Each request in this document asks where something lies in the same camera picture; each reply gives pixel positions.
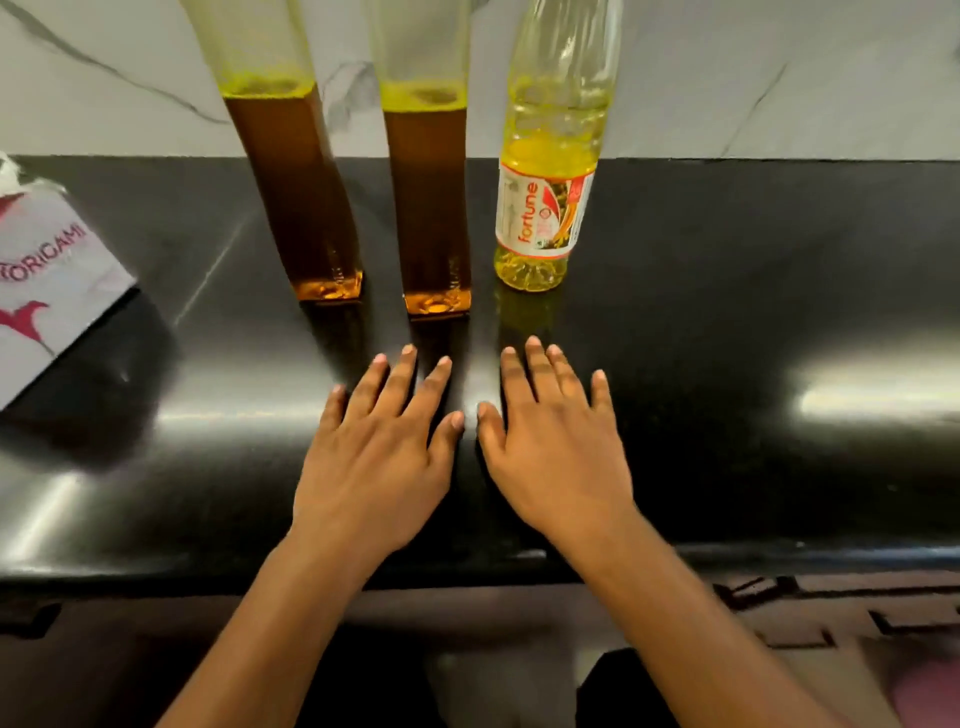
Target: finger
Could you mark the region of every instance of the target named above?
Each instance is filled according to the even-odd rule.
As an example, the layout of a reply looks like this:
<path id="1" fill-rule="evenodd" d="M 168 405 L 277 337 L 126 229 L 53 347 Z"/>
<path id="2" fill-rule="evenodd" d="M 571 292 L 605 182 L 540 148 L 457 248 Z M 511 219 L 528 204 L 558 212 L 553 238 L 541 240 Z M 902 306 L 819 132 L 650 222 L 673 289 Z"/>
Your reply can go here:
<path id="1" fill-rule="evenodd" d="M 527 339 L 527 366 L 530 368 L 530 378 L 534 380 L 537 401 L 560 401 L 564 398 L 557 382 L 557 373 L 553 371 L 550 360 L 543 353 L 543 344 L 536 336 Z"/>
<path id="2" fill-rule="evenodd" d="M 616 416 L 613 414 L 613 399 L 610 396 L 610 383 L 602 369 L 593 373 L 590 380 L 590 399 L 593 402 L 593 411 L 616 425 Z"/>
<path id="3" fill-rule="evenodd" d="M 584 385 L 580 383 L 580 378 L 573 371 L 573 367 L 566 360 L 563 350 L 556 344 L 551 344 L 546 350 L 547 358 L 553 365 L 553 371 L 557 376 L 557 382 L 560 384 L 560 391 L 564 397 L 568 397 L 588 406 L 587 393 L 584 392 Z"/>
<path id="4" fill-rule="evenodd" d="M 450 485 L 450 474 L 453 472 L 453 454 L 457 450 L 457 441 L 464 433 L 464 413 L 451 412 L 444 417 L 430 440 L 427 454 L 430 465 L 427 470 L 434 477 Z"/>
<path id="5" fill-rule="evenodd" d="M 503 418 L 488 401 L 480 402 L 477 407 L 477 440 L 480 441 L 480 449 L 488 467 L 506 454 L 507 430 L 504 429 Z"/>
<path id="6" fill-rule="evenodd" d="M 396 417 L 403 410 L 403 404 L 410 393 L 410 380 L 417 368 L 417 348 L 407 344 L 400 352 L 400 360 L 387 377 L 383 391 L 373 406 L 373 413 L 386 417 Z"/>
<path id="7" fill-rule="evenodd" d="M 318 435 L 326 435 L 333 432 L 344 419 L 344 394 L 347 389 L 343 384 L 338 384 L 330 390 L 324 405 L 324 413 L 320 416 L 320 424 L 317 427 Z"/>
<path id="8" fill-rule="evenodd" d="M 430 421 L 437 414 L 437 407 L 440 406 L 440 400 L 444 396 L 446 383 L 450 381 L 450 370 L 452 369 L 453 362 L 450 361 L 450 357 L 441 357 L 437 366 L 417 388 L 417 393 L 410 400 L 406 411 L 403 413 L 403 419 L 418 421 L 424 427 L 430 426 Z"/>
<path id="9" fill-rule="evenodd" d="M 387 354 L 379 353 L 373 358 L 370 367 L 350 395 L 347 413 L 344 415 L 345 423 L 359 420 L 370 414 L 376 404 L 376 395 L 380 391 L 380 382 L 383 381 L 383 374 L 386 371 Z"/>
<path id="10" fill-rule="evenodd" d="M 500 354 L 500 376 L 503 378 L 503 396 L 507 407 L 534 400 L 527 373 L 523 371 L 523 365 L 520 364 L 513 347 L 507 347 Z"/>

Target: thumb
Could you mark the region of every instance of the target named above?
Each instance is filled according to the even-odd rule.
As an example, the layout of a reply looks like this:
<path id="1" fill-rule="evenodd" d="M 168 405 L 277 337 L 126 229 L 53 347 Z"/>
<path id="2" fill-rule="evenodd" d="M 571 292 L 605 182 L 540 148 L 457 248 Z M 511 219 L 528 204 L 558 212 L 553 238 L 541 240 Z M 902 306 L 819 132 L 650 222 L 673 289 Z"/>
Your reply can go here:
<path id="1" fill-rule="evenodd" d="M 492 464 L 507 447 L 507 431 L 503 427 L 503 418 L 496 407 L 488 401 L 480 402 L 477 408 L 477 440 L 487 464 Z"/>
<path id="2" fill-rule="evenodd" d="M 427 454 L 430 456 L 430 472 L 444 478 L 447 485 L 449 485 L 450 474 L 453 472 L 453 453 L 463 431 L 464 413 L 451 412 L 437 425 L 430 440 L 430 447 L 427 449 Z"/>

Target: black countertop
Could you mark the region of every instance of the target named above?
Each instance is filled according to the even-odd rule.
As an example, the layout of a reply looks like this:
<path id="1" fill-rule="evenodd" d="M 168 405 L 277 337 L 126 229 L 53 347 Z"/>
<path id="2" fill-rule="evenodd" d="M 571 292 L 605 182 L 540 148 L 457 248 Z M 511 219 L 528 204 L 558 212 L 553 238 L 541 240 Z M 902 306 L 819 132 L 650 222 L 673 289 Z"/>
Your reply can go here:
<path id="1" fill-rule="evenodd" d="M 284 533 L 328 388 L 413 339 L 455 362 L 450 495 L 372 586 L 575 575 L 487 477 L 469 415 L 530 333 L 598 367 L 636 501 L 707 572 L 960 565 L 960 165 L 604 160 L 568 280 L 492 270 L 468 164 L 466 319 L 410 324 L 385 159 L 343 159 L 360 304 L 301 309 L 243 159 L 25 158 L 140 279 L 0 415 L 0 588 L 239 593 Z"/>

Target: liquid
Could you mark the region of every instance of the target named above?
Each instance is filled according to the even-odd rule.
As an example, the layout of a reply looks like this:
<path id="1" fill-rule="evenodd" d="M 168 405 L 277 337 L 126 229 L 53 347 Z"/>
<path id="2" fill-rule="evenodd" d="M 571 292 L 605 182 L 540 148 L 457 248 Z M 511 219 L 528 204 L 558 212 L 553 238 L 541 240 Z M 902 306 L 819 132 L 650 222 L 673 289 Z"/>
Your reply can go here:
<path id="1" fill-rule="evenodd" d="M 383 85 L 381 101 L 407 312 L 467 311 L 466 90 Z"/>
<path id="2" fill-rule="evenodd" d="M 357 298 L 363 272 L 356 227 L 317 85 L 252 82 L 225 91 L 224 100 L 297 298 Z"/>
<path id="3" fill-rule="evenodd" d="M 520 83 L 511 89 L 500 161 L 520 174 L 569 180 L 596 169 L 612 100 L 607 90 L 571 93 L 550 83 Z M 533 258 L 502 246 L 493 268 L 521 291 L 547 291 L 566 276 L 567 257 Z"/>

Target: forearm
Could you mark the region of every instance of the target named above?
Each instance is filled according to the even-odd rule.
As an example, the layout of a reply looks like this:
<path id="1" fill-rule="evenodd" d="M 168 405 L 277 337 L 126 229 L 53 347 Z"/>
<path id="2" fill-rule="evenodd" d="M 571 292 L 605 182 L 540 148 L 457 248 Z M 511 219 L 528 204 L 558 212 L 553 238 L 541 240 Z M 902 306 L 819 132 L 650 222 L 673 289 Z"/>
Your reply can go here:
<path id="1" fill-rule="evenodd" d="M 639 514 L 573 549 L 684 728 L 840 728 Z"/>
<path id="2" fill-rule="evenodd" d="M 348 546 L 284 540 L 158 728 L 293 726 L 324 649 L 363 586 Z"/>

